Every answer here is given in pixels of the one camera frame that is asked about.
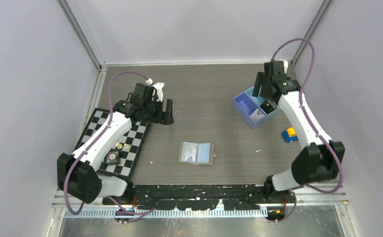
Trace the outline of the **grey blue card holder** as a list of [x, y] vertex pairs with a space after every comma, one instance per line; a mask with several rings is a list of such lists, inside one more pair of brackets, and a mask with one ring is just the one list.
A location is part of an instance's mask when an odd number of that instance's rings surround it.
[[218, 150], [213, 143], [181, 142], [178, 163], [212, 166]]

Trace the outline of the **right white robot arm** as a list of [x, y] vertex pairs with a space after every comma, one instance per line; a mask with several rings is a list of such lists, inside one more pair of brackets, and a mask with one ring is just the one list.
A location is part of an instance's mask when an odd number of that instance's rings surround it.
[[338, 190], [343, 181], [342, 160], [345, 147], [321, 128], [311, 112], [297, 80], [287, 76], [288, 62], [271, 60], [258, 72], [253, 95], [260, 95], [276, 104], [287, 116], [296, 132], [301, 152], [284, 172], [266, 178], [262, 194], [269, 202], [278, 202], [285, 191], [339, 178], [333, 189]]

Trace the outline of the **white printed card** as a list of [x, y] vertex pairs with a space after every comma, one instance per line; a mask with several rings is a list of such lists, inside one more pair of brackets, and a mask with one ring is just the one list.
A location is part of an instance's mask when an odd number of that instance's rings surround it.
[[181, 161], [196, 162], [198, 144], [185, 142], [182, 148]]

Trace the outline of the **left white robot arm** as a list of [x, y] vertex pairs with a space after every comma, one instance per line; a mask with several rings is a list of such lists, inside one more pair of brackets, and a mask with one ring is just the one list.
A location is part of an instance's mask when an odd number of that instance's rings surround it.
[[78, 149], [57, 159], [57, 185], [65, 194], [85, 203], [113, 196], [129, 204], [134, 192], [128, 183], [116, 176], [97, 173], [104, 158], [121, 142], [121, 137], [138, 121], [173, 124], [171, 99], [164, 99], [165, 84], [139, 82], [126, 100], [115, 103], [104, 124]]

